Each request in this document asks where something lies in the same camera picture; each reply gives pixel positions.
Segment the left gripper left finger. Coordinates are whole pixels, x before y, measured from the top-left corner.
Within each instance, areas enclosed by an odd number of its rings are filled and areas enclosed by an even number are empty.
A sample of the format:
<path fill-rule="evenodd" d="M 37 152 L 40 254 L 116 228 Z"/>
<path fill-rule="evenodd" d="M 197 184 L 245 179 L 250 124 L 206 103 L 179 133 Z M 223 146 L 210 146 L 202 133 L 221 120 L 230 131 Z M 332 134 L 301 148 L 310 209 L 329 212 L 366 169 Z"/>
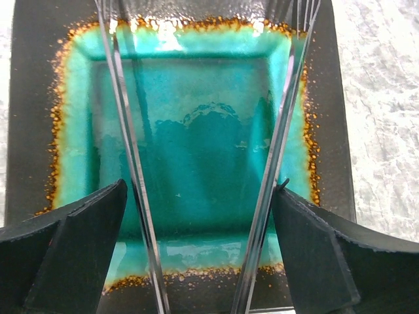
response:
<path fill-rule="evenodd" d="M 95 313 L 127 200 L 120 179 L 1 229 L 2 313 Z"/>

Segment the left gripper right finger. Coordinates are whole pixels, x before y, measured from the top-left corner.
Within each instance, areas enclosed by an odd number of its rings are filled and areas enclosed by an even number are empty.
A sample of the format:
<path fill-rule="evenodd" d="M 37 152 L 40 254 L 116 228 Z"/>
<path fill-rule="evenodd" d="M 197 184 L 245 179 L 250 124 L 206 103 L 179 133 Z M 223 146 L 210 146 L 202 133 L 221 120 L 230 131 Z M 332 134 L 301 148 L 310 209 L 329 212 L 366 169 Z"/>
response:
<path fill-rule="evenodd" d="M 417 313 L 418 244 L 274 191 L 274 224 L 297 313 Z"/>

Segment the metal serving tongs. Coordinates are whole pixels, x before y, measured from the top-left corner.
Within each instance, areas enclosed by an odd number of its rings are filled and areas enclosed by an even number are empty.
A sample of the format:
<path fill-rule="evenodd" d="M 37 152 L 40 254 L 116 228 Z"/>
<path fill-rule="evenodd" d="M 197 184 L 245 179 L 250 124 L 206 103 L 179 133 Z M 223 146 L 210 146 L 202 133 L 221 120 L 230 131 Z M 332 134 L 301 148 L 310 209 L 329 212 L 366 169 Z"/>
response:
<path fill-rule="evenodd" d="M 120 128 L 130 168 L 130 176 L 136 200 L 136 207 L 139 213 L 142 236 L 147 249 L 150 277 L 155 291 L 157 309 L 159 313 L 170 313 L 168 294 L 164 284 L 160 254 L 158 251 L 151 209 L 137 147 L 136 132 L 122 69 L 116 28 L 112 25 L 115 21 L 112 10 L 113 2 L 96 1 L 95 4 L 98 10 L 101 37 L 115 93 Z M 282 99 L 249 231 L 246 253 L 244 255 L 244 261 L 242 263 L 236 292 L 234 294 L 231 309 L 232 313 L 249 313 L 250 310 L 259 260 L 270 215 L 271 197 L 273 195 L 274 187 L 278 182 L 295 102 L 299 92 L 299 82 L 301 81 L 304 61 L 320 6 L 320 1 L 293 2 L 292 22 L 296 26 L 296 34 L 291 38 L 291 48 Z"/>

